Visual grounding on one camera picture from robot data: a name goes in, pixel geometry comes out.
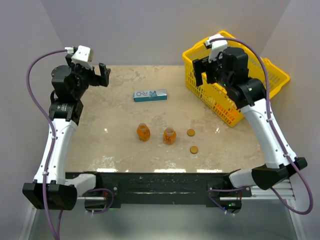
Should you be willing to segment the orange cap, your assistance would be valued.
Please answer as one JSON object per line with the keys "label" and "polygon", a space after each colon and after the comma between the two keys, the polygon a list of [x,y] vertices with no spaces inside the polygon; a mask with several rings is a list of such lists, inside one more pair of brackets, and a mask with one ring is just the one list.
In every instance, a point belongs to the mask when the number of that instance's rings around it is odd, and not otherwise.
{"label": "orange cap", "polygon": [[192,136],[195,135],[195,131],[194,131],[193,129],[188,129],[188,130],[187,130],[187,135],[190,136],[190,137],[192,137]]}
{"label": "orange cap", "polygon": [[197,154],[199,151],[198,147],[195,145],[191,146],[189,150],[192,154]]}

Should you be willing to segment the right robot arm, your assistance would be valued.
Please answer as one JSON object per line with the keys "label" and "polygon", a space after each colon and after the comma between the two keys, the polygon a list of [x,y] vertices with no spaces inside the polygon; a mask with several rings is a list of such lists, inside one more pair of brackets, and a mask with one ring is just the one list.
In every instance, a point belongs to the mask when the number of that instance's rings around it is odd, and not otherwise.
{"label": "right robot arm", "polygon": [[205,73],[207,83],[218,83],[225,88],[228,98],[254,130],[263,151],[263,165],[229,174],[229,180],[222,185],[227,196],[235,196],[241,187],[258,186],[267,190],[307,167],[306,159],[298,157],[290,148],[272,119],[266,88],[261,80],[249,76],[248,55],[242,48],[227,47],[219,51],[214,60],[195,59],[192,65],[196,86],[203,84],[202,74]]}

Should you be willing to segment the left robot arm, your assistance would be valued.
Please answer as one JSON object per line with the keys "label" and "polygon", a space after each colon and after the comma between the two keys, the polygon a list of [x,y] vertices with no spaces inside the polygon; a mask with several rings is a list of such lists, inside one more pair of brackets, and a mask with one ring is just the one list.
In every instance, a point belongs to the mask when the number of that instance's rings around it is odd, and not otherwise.
{"label": "left robot arm", "polygon": [[74,208],[77,198],[90,193],[99,196],[104,184],[93,173],[81,173],[66,179],[66,163],[73,136],[78,128],[83,103],[81,97],[89,86],[109,85],[111,70],[104,63],[98,65],[99,74],[88,63],[80,63],[66,55],[67,65],[51,72],[53,92],[48,117],[49,131],[42,161],[31,183],[25,183],[23,195],[40,210],[67,210]]}

